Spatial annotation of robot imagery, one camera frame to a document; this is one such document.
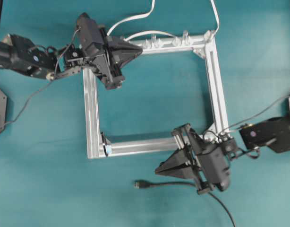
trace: screw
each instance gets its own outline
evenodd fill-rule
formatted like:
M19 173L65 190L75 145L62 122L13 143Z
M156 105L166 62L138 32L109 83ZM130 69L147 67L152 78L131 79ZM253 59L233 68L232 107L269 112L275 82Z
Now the screw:
M232 147L231 146L226 146L225 150L228 151L228 152L232 151Z
M35 61L39 61L39 58L38 58L36 55L33 56L33 59L34 59Z
M255 137L256 136L256 132L255 131L251 131L250 132L250 136Z

